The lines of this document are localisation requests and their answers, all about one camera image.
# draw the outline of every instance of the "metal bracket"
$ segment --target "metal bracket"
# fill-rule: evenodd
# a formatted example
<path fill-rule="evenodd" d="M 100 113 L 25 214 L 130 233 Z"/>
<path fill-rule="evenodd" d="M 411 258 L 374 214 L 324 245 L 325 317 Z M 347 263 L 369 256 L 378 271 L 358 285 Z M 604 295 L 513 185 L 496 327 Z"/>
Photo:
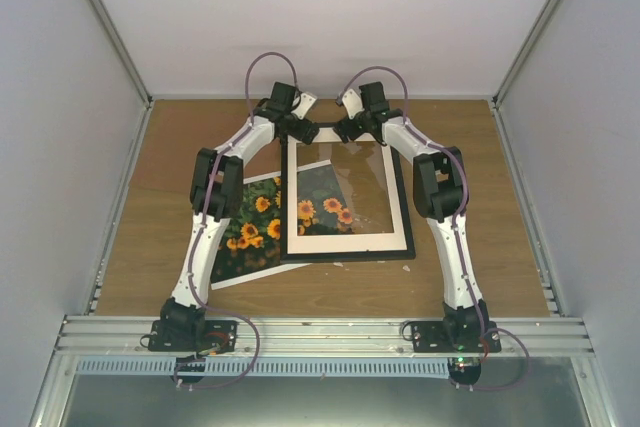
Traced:
<path fill-rule="evenodd" d="M 457 350 L 451 345 L 442 321 L 415 321 L 408 324 L 411 326 L 411 342 L 413 351 L 417 353 L 447 353 L 462 354 L 484 353 L 485 347 L 477 339 L 462 339 L 457 344 Z M 489 322 L 489 329 L 496 327 L 495 322 Z M 502 351 L 500 337 L 498 335 L 489 336 L 487 339 L 489 352 L 497 353 Z"/>
<path fill-rule="evenodd" d="M 149 339 L 147 348 L 151 352 L 190 352 L 193 351 L 193 339 L 172 336 L 170 342 L 165 342 L 164 335 L 159 332 L 164 328 L 162 320 L 156 320 L 151 325 L 151 333 L 143 336 Z M 203 335 L 198 339 L 197 350 L 215 350 L 218 354 L 233 352 L 236 346 L 238 322 L 233 320 L 206 320 Z"/>

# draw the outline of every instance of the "picture frame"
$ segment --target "picture frame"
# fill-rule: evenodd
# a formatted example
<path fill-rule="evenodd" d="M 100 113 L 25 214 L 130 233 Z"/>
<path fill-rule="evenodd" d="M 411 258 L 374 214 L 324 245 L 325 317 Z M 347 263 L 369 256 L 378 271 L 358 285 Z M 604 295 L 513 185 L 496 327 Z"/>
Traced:
<path fill-rule="evenodd" d="M 373 142 L 363 134 L 357 142 Z M 333 124 L 320 124 L 316 143 L 339 143 Z M 381 261 L 414 259 L 416 256 L 409 208 L 402 177 L 399 153 L 381 145 L 384 175 L 389 199 L 393 232 L 351 235 L 298 235 L 297 151 L 299 142 L 291 136 L 282 145 L 282 211 L 283 235 L 280 241 L 282 263 Z"/>

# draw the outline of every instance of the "wire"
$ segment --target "wire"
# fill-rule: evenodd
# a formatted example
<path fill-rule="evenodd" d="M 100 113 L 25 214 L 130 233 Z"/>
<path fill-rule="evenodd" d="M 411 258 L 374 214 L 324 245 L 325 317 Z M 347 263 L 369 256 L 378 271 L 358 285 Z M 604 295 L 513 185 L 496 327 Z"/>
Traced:
<path fill-rule="evenodd" d="M 460 237 L 460 232 L 458 229 L 458 218 L 464 216 L 465 210 L 467 208 L 467 203 L 469 202 L 469 185 L 467 183 L 467 176 L 465 174 L 464 169 L 462 168 L 462 165 L 460 164 L 460 161 L 458 161 L 458 159 L 455 157 L 455 155 L 453 155 L 453 153 L 451 153 L 447 148 L 445 148 L 444 146 L 440 145 L 440 144 L 436 144 L 433 141 L 428 140 L 427 138 L 425 138 L 421 133 L 419 133 L 418 131 L 416 131 L 415 129 L 412 128 L 411 123 L 407 122 L 408 121 L 408 114 L 409 114 L 409 93 L 407 90 L 407 84 L 404 81 L 404 79 L 402 78 L 402 76 L 396 72 L 393 69 L 390 69 L 389 67 L 384 67 L 384 66 L 380 66 L 380 65 L 375 65 L 372 67 L 367 67 L 366 69 L 362 69 L 360 72 L 358 72 L 356 75 L 354 75 L 351 80 L 349 81 L 349 83 L 345 86 L 345 88 L 342 90 L 342 92 L 340 93 L 340 95 L 338 96 L 338 99 L 341 99 L 342 96 L 345 94 L 345 92 L 349 89 L 349 87 L 351 87 L 351 84 L 353 84 L 353 82 L 355 82 L 355 80 L 360 77 L 362 74 L 364 74 L 365 72 L 369 72 L 371 70 L 384 70 L 386 72 L 390 72 L 391 74 L 395 75 L 396 78 L 400 81 L 400 83 L 402 84 L 402 90 L 403 90 L 403 94 L 404 94 L 404 108 L 402 111 L 402 119 L 403 119 L 403 123 L 404 126 L 406 127 L 407 131 L 409 132 L 409 134 L 411 134 L 411 136 L 413 136 L 416 140 L 418 140 L 421 144 L 430 147 L 434 150 L 437 150 L 438 152 L 441 152 L 442 154 L 444 154 L 453 164 L 453 166 L 456 168 L 456 170 L 458 171 L 458 173 L 460 174 L 460 178 L 462 180 L 462 199 L 460 201 L 460 205 L 458 206 L 457 210 L 454 212 L 452 218 L 451 218 L 451 226 L 453 227 L 453 233 L 454 233 L 454 237 L 456 240 L 456 248 L 458 250 L 458 256 L 460 257 L 460 266 L 462 269 L 462 274 L 464 276 L 465 279 L 465 283 L 467 285 L 467 290 L 469 292 L 469 295 L 471 297 L 471 301 L 473 302 L 473 307 L 475 308 L 476 314 L 478 316 L 478 320 L 480 322 L 480 342 L 483 344 L 483 349 L 485 350 L 485 355 L 482 359 L 481 362 L 484 362 L 486 360 L 486 358 L 488 357 L 488 344 L 485 340 L 485 336 L 489 333 L 493 333 L 493 332 L 502 332 L 506 335 L 508 335 L 509 337 L 511 337 L 522 349 L 526 362 L 527 362 L 527 370 L 525 371 L 524 375 L 522 375 L 522 377 L 510 384 L 507 385 L 503 385 L 503 386 L 496 386 L 496 387 L 478 387 L 475 388 L 475 390 L 481 390 L 481 391 L 490 391 L 490 392 L 497 392 L 497 391 L 502 391 L 502 390 L 507 390 L 507 389 L 511 389 L 513 387 L 517 387 L 518 385 L 522 384 L 527 377 L 529 376 L 530 372 L 531 372 L 531 362 L 530 362 L 530 354 L 529 351 L 527 350 L 526 346 L 524 345 L 524 343 L 522 343 L 522 341 L 516 337 L 514 334 L 512 334 L 511 332 L 502 329 L 500 327 L 496 327 L 493 329 L 489 329 L 486 330 L 486 325 L 484 323 L 484 316 L 482 315 L 482 311 L 480 309 L 480 303 L 478 302 L 478 298 L 475 295 L 475 292 L 473 290 L 473 285 L 471 284 L 471 281 L 469 280 L 469 270 L 467 268 L 467 264 L 466 264 L 466 260 L 465 260 L 465 256 L 464 256 L 464 249 L 462 246 L 462 239 Z M 402 338 L 404 340 L 408 340 L 405 338 L 404 336 L 404 330 L 407 327 L 407 325 L 409 325 L 411 322 L 406 322 L 403 325 L 401 325 L 400 327 L 400 335 L 402 336 Z M 467 387 L 469 387 L 470 389 L 474 389 L 473 386 L 471 385 L 465 385 Z"/>
<path fill-rule="evenodd" d="M 415 321 L 409 320 L 400 324 L 400 337 L 402 337 L 402 340 L 404 340 L 405 342 L 413 342 L 412 337 L 407 337 L 404 335 L 404 331 L 407 330 L 407 327 L 409 327 L 413 323 L 415 323 Z"/>
<path fill-rule="evenodd" d="M 244 98 L 247 101 L 247 110 L 249 111 L 249 118 L 251 119 L 251 125 L 253 125 L 253 105 L 251 105 L 251 99 L 249 98 L 249 78 L 251 77 L 251 71 L 256 66 L 258 62 L 260 62 L 265 57 L 269 56 L 280 57 L 283 59 L 289 67 L 291 67 L 291 73 L 293 74 L 293 85 L 298 89 L 298 74 L 296 73 L 296 68 L 293 66 L 293 63 L 289 60 L 287 56 L 281 54 L 280 52 L 265 52 L 264 54 L 260 54 L 258 57 L 254 59 L 253 62 L 249 65 L 249 69 L 247 69 L 247 74 L 244 77 Z"/>
<path fill-rule="evenodd" d="M 362 69 L 360 72 L 354 75 L 349 81 L 349 83 L 345 85 L 344 89 L 342 89 L 342 92 L 340 92 L 340 94 L 338 95 L 337 100 L 339 101 L 342 99 L 342 96 L 347 92 L 347 90 L 349 90 L 349 87 L 351 87 L 351 84 L 353 84 L 358 77 L 360 77 L 365 72 L 370 72 L 372 70 L 384 70 L 385 72 L 389 72 L 390 74 L 395 75 L 396 79 L 398 79 L 402 84 L 402 91 L 404 93 L 404 106 L 402 107 L 402 119 L 406 122 L 407 115 L 409 115 L 409 91 L 407 90 L 407 84 L 398 72 L 396 72 L 395 70 L 389 67 L 385 67 L 383 65 L 372 65 L 371 67 Z"/>
<path fill-rule="evenodd" d="M 195 256 L 196 249 L 198 248 L 198 244 L 200 243 L 200 238 L 202 237 L 202 234 L 204 233 L 204 229 L 207 227 L 207 212 L 209 211 L 209 205 L 211 204 L 211 193 L 213 192 L 213 184 L 215 183 L 216 175 L 218 175 L 218 169 L 220 167 L 220 161 L 222 160 L 222 156 L 224 154 L 226 154 L 227 152 L 229 152 L 229 150 L 231 150 L 243 138 L 245 138 L 249 134 L 251 129 L 253 128 L 253 106 L 251 105 L 251 99 L 249 98 L 249 78 L 251 77 L 251 71 L 253 70 L 255 65 L 261 59 L 263 59 L 263 58 L 265 58 L 267 56 L 270 56 L 270 55 L 274 55 L 276 57 L 280 57 L 280 58 L 284 59 L 289 64 L 289 67 L 291 67 L 291 71 L 293 72 L 293 82 L 294 82 L 295 88 L 299 91 L 299 89 L 298 89 L 298 75 L 296 73 L 296 69 L 293 66 L 293 64 L 291 63 L 291 61 L 287 57 L 285 57 L 283 54 L 281 54 L 279 52 L 265 52 L 264 54 L 261 54 L 258 57 L 256 57 L 255 60 L 253 62 L 251 62 L 251 65 L 249 65 L 249 69 L 247 69 L 247 74 L 246 74 L 245 80 L 244 80 L 244 93 L 245 93 L 245 99 L 247 101 L 247 110 L 249 111 L 250 123 L 249 123 L 248 126 L 245 126 L 245 128 L 240 132 L 240 134 L 235 139 L 233 139 L 231 142 L 229 142 L 224 148 L 220 149 L 220 151 L 216 155 L 216 158 L 215 158 L 215 160 L 213 162 L 213 168 L 211 169 L 211 174 L 209 175 L 209 182 L 208 182 L 208 185 L 207 185 L 207 191 L 206 191 L 205 198 L 204 198 L 204 205 L 202 207 L 202 220 L 200 221 L 200 227 L 199 227 L 198 232 L 196 234 L 196 238 L 193 241 L 193 245 L 191 246 L 191 250 L 189 251 L 189 256 L 188 256 L 188 261 L 187 261 L 187 283 L 189 284 L 189 290 L 191 291 L 191 295 L 193 295 L 193 298 L 195 299 L 196 303 L 200 307 L 202 307 L 203 309 L 208 310 L 209 312 L 212 312 L 212 313 L 215 313 L 215 314 L 222 314 L 222 315 L 226 315 L 226 316 L 229 316 L 229 317 L 235 317 L 236 319 L 239 319 L 239 320 L 243 321 L 249 327 L 251 327 L 251 329 L 253 330 L 253 332 L 254 332 L 254 334 L 256 336 L 255 352 L 253 354 L 253 357 L 251 358 L 251 361 L 249 362 L 249 365 L 247 365 L 247 368 L 244 369 L 237 377 L 234 377 L 233 379 L 228 380 L 227 382 L 223 382 L 221 384 L 203 385 L 203 386 L 194 386 L 193 384 L 190 384 L 189 385 L 189 390 L 190 391 L 191 390 L 221 389 L 223 387 L 228 387 L 230 385 L 235 384 L 236 382 L 241 381 L 242 379 L 244 379 L 249 374 L 249 372 L 251 372 L 253 370 L 253 367 L 255 366 L 256 362 L 258 361 L 258 355 L 260 354 L 260 332 L 258 331 L 258 327 L 256 327 L 256 325 L 251 321 L 251 319 L 249 319 L 248 317 L 245 317 L 242 314 L 238 314 L 237 312 L 232 312 L 230 310 L 209 307 L 198 296 L 198 292 L 197 292 L 196 287 L 195 287 L 195 285 L 193 283 L 193 259 L 194 259 L 194 256 Z M 192 361 L 177 362 L 176 363 L 176 368 L 175 368 L 174 375 L 173 375 L 173 381 L 176 383 L 176 385 L 178 387 L 180 387 L 180 385 L 181 385 L 181 381 L 178 379 L 178 373 L 180 371 L 180 367 L 184 366 L 184 365 L 187 365 L 190 362 L 192 362 Z"/>

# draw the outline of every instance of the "orange flower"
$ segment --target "orange flower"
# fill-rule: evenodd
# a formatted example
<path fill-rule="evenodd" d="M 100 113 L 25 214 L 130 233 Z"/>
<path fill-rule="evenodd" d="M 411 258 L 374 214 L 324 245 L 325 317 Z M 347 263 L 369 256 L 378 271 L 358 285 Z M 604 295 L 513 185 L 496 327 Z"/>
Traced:
<path fill-rule="evenodd" d="M 338 199 L 331 197 L 323 202 L 324 210 L 332 214 L 337 214 L 342 210 L 342 204 Z"/>
<path fill-rule="evenodd" d="M 264 247 L 264 238 L 261 235 L 257 237 L 252 237 L 251 239 L 249 239 L 249 243 L 253 245 L 256 249 L 259 249 L 261 247 Z"/>
<path fill-rule="evenodd" d="M 303 200 L 298 204 L 298 218 L 300 220 L 307 220 L 313 217 L 316 210 L 313 208 L 313 203 L 310 200 Z"/>
<path fill-rule="evenodd" d="M 246 237 L 240 237 L 238 239 L 237 245 L 239 249 L 246 249 L 247 247 L 249 247 L 249 241 Z"/>
<path fill-rule="evenodd" d="M 256 209 L 258 210 L 258 212 L 264 212 L 269 208 L 270 205 L 271 202 L 269 202 L 269 199 L 265 197 L 260 196 L 256 199 Z"/>
<path fill-rule="evenodd" d="M 338 220 L 343 224 L 350 224 L 351 222 L 353 222 L 353 217 L 351 216 L 351 212 L 349 212 L 349 209 L 342 209 L 340 212 L 338 212 Z"/>
<path fill-rule="evenodd" d="M 267 227 L 267 234 L 276 240 L 280 238 L 280 219 L 273 219 Z"/>
<path fill-rule="evenodd" d="M 242 232 L 242 236 L 245 239 L 250 239 L 251 237 L 255 237 L 256 235 L 258 235 L 258 229 L 255 225 L 253 224 L 249 224 L 246 223 L 242 226 L 242 229 L 240 229 L 240 231 Z"/>

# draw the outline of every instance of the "metal edge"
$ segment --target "metal edge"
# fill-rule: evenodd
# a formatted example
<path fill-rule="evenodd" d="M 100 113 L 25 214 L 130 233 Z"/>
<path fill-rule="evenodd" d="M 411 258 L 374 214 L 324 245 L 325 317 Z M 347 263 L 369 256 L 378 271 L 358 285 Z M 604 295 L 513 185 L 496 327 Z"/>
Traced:
<path fill-rule="evenodd" d="M 527 34 L 527 37 L 525 38 L 522 46 L 520 47 L 520 50 L 516 54 L 516 57 L 513 60 L 513 63 L 509 67 L 507 74 L 502 80 L 502 83 L 500 84 L 500 87 L 498 88 L 498 91 L 494 96 L 494 99 L 496 102 L 496 109 L 500 109 L 502 102 L 504 101 L 504 98 L 506 97 L 507 93 L 509 92 L 509 89 L 511 88 L 511 85 L 513 84 L 514 80 L 518 76 L 520 69 L 522 68 L 524 63 L 527 61 L 527 58 L 531 54 L 535 45 L 538 43 L 538 40 L 542 36 L 542 33 L 544 32 L 547 25 L 549 25 L 549 21 L 553 17 L 553 14 L 556 12 L 561 2 L 562 0 L 546 0 L 545 1 L 540 13 L 538 14 L 538 17 L 536 18 L 533 24 L 533 27 Z"/>
<path fill-rule="evenodd" d="M 533 256 L 538 266 L 538 272 L 540 273 L 541 282 L 549 285 L 549 288 L 554 293 L 555 302 L 557 304 L 557 310 L 560 315 L 563 315 L 564 296 L 562 290 L 556 281 L 556 275 L 554 274 L 553 266 L 546 253 L 546 242 L 541 234 L 539 222 L 534 211 L 533 202 L 531 196 L 527 192 L 527 188 L 524 182 L 524 177 L 520 172 L 518 163 L 516 161 L 513 147 L 511 146 L 511 140 L 505 121 L 495 106 L 490 103 L 491 113 L 498 131 L 498 138 L 500 139 L 500 145 L 502 152 L 507 161 L 507 168 L 511 174 L 513 181 L 513 187 L 516 193 L 516 198 L 520 204 L 520 212 L 525 223 L 527 235 L 529 237 L 529 244 L 533 251 Z"/>
<path fill-rule="evenodd" d="M 154 320 L 154 317 L 68 317 L 63 323 L 56 352 L 58 355 L 167 355 L 166 352 L 149 352 L 139 344 L 141 336 L 151 331 Z M 406 324 L 406 319 L 400 318 L 257 317 L 252 320 L 260 332 L 262 357 L 448 358 L 453 353 L 414 353 L 411 339 L 403 339 L 400 334 L 401 326 Z M 582 319 L 543 317 L 494 320 L 517 335 L 533 357 L 594 355 Z M 251 356 L 255 337 L 243 322 L 239 324 L 236 339 L 235 352 L 225 354 L 225 357 Z M 523 356 L 518 344 L 509 337 L 502 336 L 502 343 L 503 351 L 494 356 Z"/>
<path fill-rule="evenodd" d="M 97 305 L 96 291 L 100 289 L 104 280 L 104 275 L 109 262 L 109 256 L 111 255 L 111 249 L 113 248 L 113 242 L 115 240 L 115 234 L 118 230 L 120 217 L 122 216 L 127 193 L 129 192 L 129 181 L 131 180 L 131 176 L 133 175 L 138 156 L 140 155 L 140 149 L 142 148 L 142 143 L 144 141 L 144 136 L 149 125 L 149 119 L 151 117 L 152 111 L 153 102 L 149 109 L 144 109 L 142 111 L 138 120 L 138 127 L 131 142 L 127 160 L 120 176 L 118 190 L 109 211 L 109 223 L 107 224 L 102 242 L 100 243 L 103 248 L 93 268 L 93 272 L 95 273 L 93 276 L 94 280 L 91 284 L 88 294 L 85 296 L 85 302 L 83 304 L 86 306 L 84 311 L 85 315 L 95 310 L 95 307 Z"/>
<path fill-rule="evenodd" d="M 109 15 L 109 12 L 107 11 L 104 3 L 102 2 L 102 0 L 87 0 L 87 2 L 96 15 L 96 18 L 100 23 L 106 37 L 109 39 L 111 45 L 115 49 L 116 54 L 122 62 L 125 70 L 127 71 L 129 78 L 131 79 L 131 82 L 133 83 L 135 89 L 138 91 L 138 95 L 146 105 L 149 105 L 152 100 L 151 95 L 145 87 L 144 81 L 142 80 L 138 69 L 131 59 L 129 52 L 127 51 L 127 48 L 122 41 L 122 37 L 120 37 L 116 26 L 111 20 L 111 16 Z"/>
<path fill-rule="evenodd" d="M 597 358 L 572 358 L 571 364 L 573 365 L 589 424 L 592 427 L 615 427 L 619 425 Z"/>
<path fill-rule="evenodd" d="M 251 94 L 251 98 L 256 101 L 265 97 L 269 97 L 271 92 L 263 92 L 262 94 L 258 94 L 253 92 Z M 315 94 L 318 96 L 319 100 L 335 100 L 337 92 L 321 92 Z M 404 96 L 402 94 L 387 94 L 385 93 L 387 99 L 398 100 L 403 99 Z M 411 100 L 491 100 L 493 96 L 489 94 L 411 94 Z M 227 93 L 227 94 L 154 94 L 154 100 L 238 100 L 245 98 L 244 94 L 241 93 Z"/>
<path fill-rule="evenodd" d="M 71 396 L 78 357 L 54 355 L 45 376 L 36 408 L 31 417 L 31 427 L 60 427 Z"/>

